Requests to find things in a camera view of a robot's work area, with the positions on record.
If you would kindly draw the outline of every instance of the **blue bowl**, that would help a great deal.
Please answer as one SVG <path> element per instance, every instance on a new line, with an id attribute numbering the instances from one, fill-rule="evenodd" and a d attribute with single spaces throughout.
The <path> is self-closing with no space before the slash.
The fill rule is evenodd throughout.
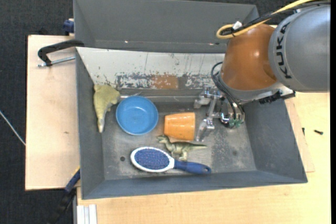
<path id="1" fill-rule="evenodd" d="M 159 120 L 156 106 L 141 96 L 127 97 L 117 106 L 117 122 L 127 133 L 142 135 L 155 128 Z"/>

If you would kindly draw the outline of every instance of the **hairbrush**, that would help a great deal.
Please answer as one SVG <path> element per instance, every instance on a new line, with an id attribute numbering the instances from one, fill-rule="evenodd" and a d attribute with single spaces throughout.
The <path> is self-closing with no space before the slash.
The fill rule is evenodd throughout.
<path id="1" fill-rule="evenodd" d="M 210 174 L 211 168 L 200 163 L 182 162 L 155 147 L 139 147 L 131 153 L 132 164 L 143 171 L 160 173 L 179 169 L 193 174 Z"/>

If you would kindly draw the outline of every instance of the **hairbrush handle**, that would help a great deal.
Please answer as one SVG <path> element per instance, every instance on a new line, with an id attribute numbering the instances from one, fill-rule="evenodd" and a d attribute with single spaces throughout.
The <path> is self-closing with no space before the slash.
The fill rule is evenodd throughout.
<path id="1" fill-rule="evenodd" d="M 193 162 L 181 162 L 175 160 L 174 164 L 175 169 L 183 170 L 193 174 L 210 174 L 211 168 L 204 164 L 193 163 Z"/>

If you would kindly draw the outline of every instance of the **yellow cable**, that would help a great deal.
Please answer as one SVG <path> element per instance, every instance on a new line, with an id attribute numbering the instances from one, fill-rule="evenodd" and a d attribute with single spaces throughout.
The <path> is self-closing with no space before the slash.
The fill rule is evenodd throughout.
<path id="1" fill-rule="evenodd" d="M 293 3 L 291 3 L 291 4 L 287 5 L 287 6 L 285 6 L 285 7 L 283 7 L 283 8 L 278 9 L 277 11 L 273 12 L 272 14 L 282 12 L 282 11 L 284 11 L 284 10 L 287 10 L 287 9 L 290 9 L 290 8 L 293 8 L 293 7 L 296 7 L 296 6 L 298 6 L 298 5 L 301 5 L 301 4 L 310 2 L 310 1 L 318 1 L 318 0 L 297 0 L 297 1 L 295 1 L 295 2 L 293 2 Z M 255 25 L 251 25 L 251 26 L 249 26 L 249 27 L 247 27 L 247 28 L 245 28 L 245 29 L 243 29 L 243 30 L 241 30 L 241 31 L 238 31 L 238 32 L 234 33 L 234 34 L 228 34 L 228 35 L 222 36 L 222 35 L 221 35 L 221 32 L 222 32 L 223 30 L 228 29 L 228 28 L 231 28 L 231 27 L 233 26 L 233 24 L 224 25 L 224 26 L 222 26 L 222 27 L 217 31 L 217 33 L 216 33 L 216 37 L 219 38 L 219 39 L 227 39 L 227 38 L 236 37 L 236 36 L 239 36 L 239 35 L 241 35 L 241 34 L 247 32 L 247 31 L 249 31 L 250 29 L 252 29 L 252 28 L 254 28 L 254 27 L 258 26 L 258 25 L 261 25 L 261 24 L 267 22 L 268 20 L 270 20 L 270 19 L 263 20 L 262 22 L 256 23 Z"/>

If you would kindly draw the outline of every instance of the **wooden table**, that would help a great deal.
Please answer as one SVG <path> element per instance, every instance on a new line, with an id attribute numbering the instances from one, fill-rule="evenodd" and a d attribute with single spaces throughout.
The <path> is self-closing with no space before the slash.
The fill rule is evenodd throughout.
<path id="1" fill-rule="evenodd" d="M 63 188 L 79 165 L 75 63 L 37 67 L 39 48 L 70 38 L 28 38 L 26 190 Z M 82 200 L 79 187 L 77 203 L 96 204 L 99 224 L 330 223 L 330 94 L 297 93 L 286 105 L 307 184 L 94 200 Z"/>

